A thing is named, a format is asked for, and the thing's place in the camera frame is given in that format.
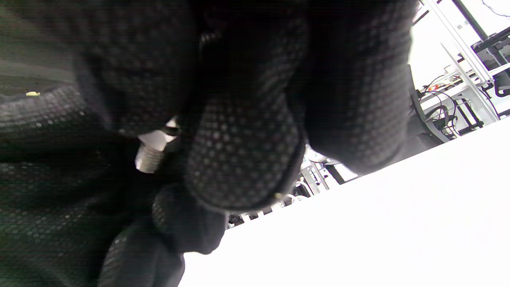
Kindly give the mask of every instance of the dotted grip pattern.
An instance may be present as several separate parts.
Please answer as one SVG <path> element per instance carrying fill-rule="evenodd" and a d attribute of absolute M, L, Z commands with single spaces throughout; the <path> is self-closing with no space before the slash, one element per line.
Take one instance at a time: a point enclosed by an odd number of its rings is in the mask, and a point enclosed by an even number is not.
<path fill-rule="evenodd" d="M 222 33 L 226 72 L 214 88 L 194 82 L 203 11 L 185 0 L 9 7 L 74 49 L 79 88 L 0 107 L 1 286 L 176 286 L 179 250 L 219 244 L 223 217 L 210 209 L 268 205 L 296 175 L 306 138 L 359 174 L 391 161 L 405 131 L 415 1 L 314 0 L 307 11 L 274 2 L 268 16 L 255 1 L 226 9 L 235 22 Z M 182 113 L 199 96 L 201 112 Z M 119 159 L 107 141 L 176 114 L 196 120 L 183 129 L 186 188 L 153 190 L 153 178 L 131 176 L 134 152 Z M 153 206 L 134 212 L 133 193 Z M 141 254 L 153 269 L 136 268 Z"/>

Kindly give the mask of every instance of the gloved hand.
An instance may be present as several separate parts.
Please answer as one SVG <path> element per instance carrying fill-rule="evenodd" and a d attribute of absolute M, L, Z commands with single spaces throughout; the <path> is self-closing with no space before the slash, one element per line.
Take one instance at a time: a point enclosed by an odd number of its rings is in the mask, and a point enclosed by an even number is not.
<path fill-rule="evenodd" d="M 225 211 L 284 193 L 304 144 L 358 174 L 403 140 L 414 0 L 26 0 L 76 85 L 0 107 L 0 285 L 176 286 Z M 136 136 L 181 147 L 135 169 Z"/>

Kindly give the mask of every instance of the white surface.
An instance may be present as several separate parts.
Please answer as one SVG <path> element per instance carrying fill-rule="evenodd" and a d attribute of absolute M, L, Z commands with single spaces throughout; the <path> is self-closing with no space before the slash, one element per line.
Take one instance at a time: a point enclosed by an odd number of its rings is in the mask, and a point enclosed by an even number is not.
<path fill-rule="evenodd" d="M 185 255 L 180 287 L 510 286 L 508 131 L 504 119 L 227 230 L 213 254 Z"/>

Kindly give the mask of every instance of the metal frame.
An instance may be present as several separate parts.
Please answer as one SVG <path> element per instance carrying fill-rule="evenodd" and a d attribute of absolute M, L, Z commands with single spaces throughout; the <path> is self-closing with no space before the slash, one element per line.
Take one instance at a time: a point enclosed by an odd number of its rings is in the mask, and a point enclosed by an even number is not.
<path fill-rule="evenodd" d="M 469 75 L 464 71 L 464 69 L 462 69 L 460 64 L 455 60 L 455 58 L 448 51 L 448 49 L 446 49 L 446 47 L 443 45 L 443 43 L 441 43 L 441 46 L 445 50 L 446 54 L 448 54 L 448 57 L 450 57 L 450 60 L 453 63 L 453 65 L 455 65 L 455 67 L 457 68 L 457 71 L 459 72 L 461 79 L 464 81 L 464 83 L 466 83 L 466 85 L 469 88 L 471 88 L 473 93 L 475 93 L 475 95 L 480 99 L 482 107 L 485 110 L 485 112 L 487 113 L 487 115 L 489 116 L 489 118 L 491 119 L 491 121 L 494 123 L 497 122 L 499 120 L 498 115 L 496 114 L 496 112 L 494 111 L 492 106 L 487 102 L 487 98 L 485 97 L 485 95 L 478 89 L 478 87 L 476 87 L 476 85 L 473 83 L 473 81 L 471 80 Z"/>
<path fill-rule="evenodd" d="M 443 23 L 443 26 L 452 36 L 455 46 L 460 50 L 461 54 L 464 56 L 469 65 L 473 68 L 474 72 L 477 74 L 480 80 L 485 83 L 492 82 L 493 78 L 489 74 L 489 71 L 485 68 L 485 66 L 478 58 L 476 53 L 473 51 L 473 49 L 471 49 L 471 47 L 464 42 L 460 34 L 448 20 L 446 15 L 443 13 L 443 11 L 441 11 L 436 1 L 423 0 L 423 2 L 425 3 L 425 6 L 428 8 L 428 10 L 434 13 L 438 17 L 438 19 Z"/>

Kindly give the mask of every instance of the glove finger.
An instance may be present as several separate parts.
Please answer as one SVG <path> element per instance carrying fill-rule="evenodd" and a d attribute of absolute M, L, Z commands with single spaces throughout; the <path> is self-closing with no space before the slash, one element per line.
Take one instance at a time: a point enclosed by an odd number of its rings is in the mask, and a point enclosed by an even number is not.
<path fill-rule="evenodd" d="M 80 91 L 107 129 L 146 133 L 182 108 L 198 52 L 187 1 L 22 4 L 11 9 L 76 52 Z"/>
<path fill-rule="evenodd" d="M 99 287 L 177 287 L 182 254 L 170 250 L 150 220 L 138 220 L 117 236 L 105 258 Z"/>
<path fill-rule="evenodd" d="M 97 116 L 72 85 L 0 105 L 2 160 L 90 148 L 115 138 L 114 134 L 100 128 Z"/>
<path fill-rule="evenodd" d="M 305 92 L 310 145 L 358 174 L 399 152 L 415 0 L 311 3 L 314 64 Z"/>
<path fill-rule="evenodd" d="M 304 135 L 286 88 L 307 51 L 304 15 L 248 16 L 226 29 L 227 78 L 208 100 L 185 166 L 186 185 L 206 206 L 245 211 L 287 190 Z"/>
<path fill-rule="evenodd" d="M 166 186 L 152 205 L 155 226 L 177 253 L 210 254 L 225 233 L 226 215 L 200 206 L 182 185 Z"/>

